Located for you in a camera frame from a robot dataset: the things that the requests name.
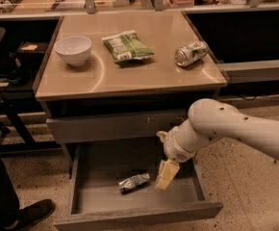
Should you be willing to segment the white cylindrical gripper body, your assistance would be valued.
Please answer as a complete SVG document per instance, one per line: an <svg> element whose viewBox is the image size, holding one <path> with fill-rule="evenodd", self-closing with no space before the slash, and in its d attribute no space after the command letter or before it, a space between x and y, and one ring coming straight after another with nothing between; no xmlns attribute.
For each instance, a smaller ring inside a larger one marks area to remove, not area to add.
<svg viewBox="0 0 279 231"><path fill-rule="evenodd" d="M192 158L198 150L200 136L193 129L172 128L167 132L164 153L168 159L184 163Z"/></svg>

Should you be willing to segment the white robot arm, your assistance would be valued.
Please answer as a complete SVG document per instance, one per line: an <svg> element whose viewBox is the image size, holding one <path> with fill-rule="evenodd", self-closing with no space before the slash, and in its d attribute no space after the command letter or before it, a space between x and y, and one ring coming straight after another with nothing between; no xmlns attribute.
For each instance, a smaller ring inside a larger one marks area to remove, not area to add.
<svg viewBox="0 0 279 231"><path fill-rule="evenodd" d="M230 138L279 161L279 121L245 115L232 105L213 99L195 101L187 119L170 131L159 131L166 158L161 161L156 188L165 190L180 165L205 146Z"/></svg>

